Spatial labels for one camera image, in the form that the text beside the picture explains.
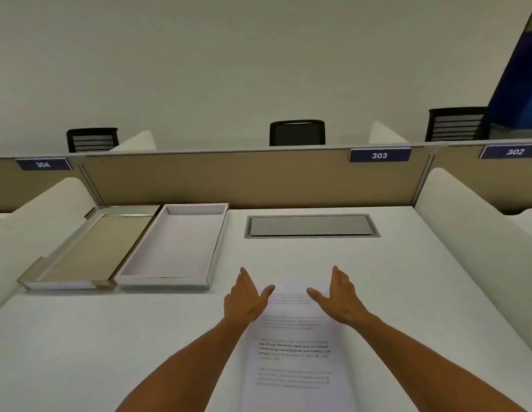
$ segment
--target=number sign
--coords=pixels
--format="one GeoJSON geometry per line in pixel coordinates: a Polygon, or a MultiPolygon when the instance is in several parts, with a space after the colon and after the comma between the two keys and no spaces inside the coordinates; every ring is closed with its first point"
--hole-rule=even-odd
{"type": "Polygon", "coordinates": [[[495,144],[485,146],[480,159],[532,158],[532,144],[495,144]]]}
{"type": "Polygon", "coordinates": [[[65,158],[53,159],[16,159],[22,170],[71,170],[71,165],[65,158]]]}
{"type": "Polygon", "coordinates": [[[349,162],[406,162],[411,156],[411,147],[390,149],[352,149],[349,162]]]}

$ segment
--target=box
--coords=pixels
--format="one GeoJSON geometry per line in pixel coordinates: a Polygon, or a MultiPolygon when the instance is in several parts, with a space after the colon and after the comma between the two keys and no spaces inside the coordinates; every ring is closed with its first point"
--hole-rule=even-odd
{"type": "Polygon", "coordinates": [[[30,290],[113,289],[112,277],[159,205],[94,209],[85,223],[50,255],[37,259],[18,279],[30,290]]]}
{"type": "Polygon", "coordinates": [[[121,286],[210,288],[228,204],[166,204],[119,268],[121,286]]]}

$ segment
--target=white desk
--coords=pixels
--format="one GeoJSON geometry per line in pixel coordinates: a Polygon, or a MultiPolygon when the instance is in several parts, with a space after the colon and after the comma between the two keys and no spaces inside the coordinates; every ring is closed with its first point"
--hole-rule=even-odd
{"type": "MultiPolygon", "coordinates": [[[[230,211],[208,294],[16,295],[0,309],[0,412],[114,410],[170,354],[222,315],[240,266],[256,281],[328,281],[345,270],[366,306],[532,410],[532,352],[411,207],[230,211]],[[244,239],[248,215],[369,213],[380,238],[244,239]]],[[[240,408],[246,340],[208,411],[240,408]]],[[[360,412],[415,411],[350,329],[360,412]]]]}
{"type": "Polygon", "coordinates": [[[532,235],[532,208],[517,215],[510,215],[509,217],[527,233],[532,235]]]}

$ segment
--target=person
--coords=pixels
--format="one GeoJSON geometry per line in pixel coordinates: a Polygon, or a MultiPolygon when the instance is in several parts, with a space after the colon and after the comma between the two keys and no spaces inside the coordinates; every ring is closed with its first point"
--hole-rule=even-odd
{"type": "MultiPolygon", "coordinates": [[[[258,295],[241,268],[224,299],[224,318],[218,325],[161,364],[117,411],[204,411],[241,335],[264,311],[274,289],[271,284],[258,295]]],[[[329,297],[312,288],[307,292],[331,318],[352,327],[367,341],[420,412],[524,411],[472,373],[370,313],[348,276],[336,266],[329,297]]]]}

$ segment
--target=paper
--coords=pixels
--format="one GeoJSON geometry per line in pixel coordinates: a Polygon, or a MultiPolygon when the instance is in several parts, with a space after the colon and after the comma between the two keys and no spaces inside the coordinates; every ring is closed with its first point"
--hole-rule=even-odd
{"type": "Polygon", "coordinates": [[[249,327],[242,412],[355,412],[341,327],[303,285],[276,284],[249,327]]]}

